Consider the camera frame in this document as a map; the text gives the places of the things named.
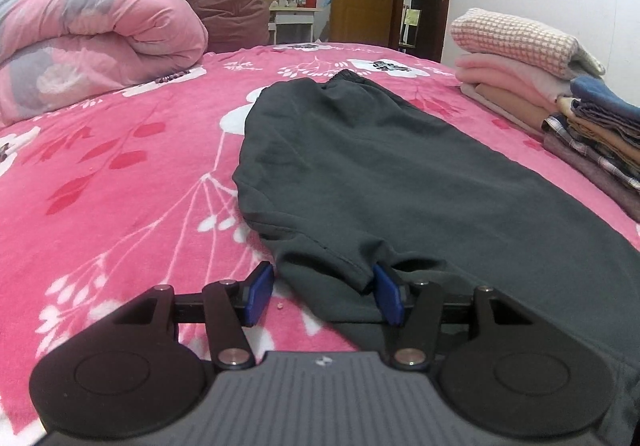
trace pink and gray quilt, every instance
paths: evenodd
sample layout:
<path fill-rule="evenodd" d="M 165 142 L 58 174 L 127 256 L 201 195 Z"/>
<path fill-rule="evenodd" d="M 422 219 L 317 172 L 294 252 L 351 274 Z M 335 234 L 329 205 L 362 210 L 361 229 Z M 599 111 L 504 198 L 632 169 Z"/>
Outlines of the pink and gray quilt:
<path fill-rule="evenodd" d="M 199 292 L 268 258 L 238 212 L 231 175 L 244 120 L 277 81 L 366 76 L 519 162 L 593 210 L 640 249 L 640 226 L 539 140 L 463 96 L 452 71 L 350 44 L 206 54 L 168 83 L 104 94 L 0 129 L 0 444 L 42 433 L 28 394 L 35 363 L 150 286 Z M 203 326 L 180 341 L 206 356 Z M 260 324 L 265 350 L 350 350 L 280 281 Z"/>
<path fill-rule="evenodd" d="M 190 67 L 185 0 L 0 0 L 0 127 Z"/>

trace gray garment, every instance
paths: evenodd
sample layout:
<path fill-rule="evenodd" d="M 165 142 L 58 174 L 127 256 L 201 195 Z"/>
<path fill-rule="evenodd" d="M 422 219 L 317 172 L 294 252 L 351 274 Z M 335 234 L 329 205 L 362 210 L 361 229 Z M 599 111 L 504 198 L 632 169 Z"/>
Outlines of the gray garment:
<path fill-rule="evenodd" d="M 616 181 L 600 166 L 588 161 L 561 142 L 554 134 L 546 134 L 543 143 L 545 150 L 551 152 L 565 163 L 577 169 L 604 193 L 611 197 L 635 222 L 640 222 L 640 195 Z"/>
<path fill-rule="evenodd" d="M 364 349 L 392 330 L 371 267 L 449 292 L 500 289 L 599 349 L 627 446 L 640 408 L 640 254 L 537 173 L 349 71 L 266 89 L 247 117 L 239 207 L 279 275 Z"/>

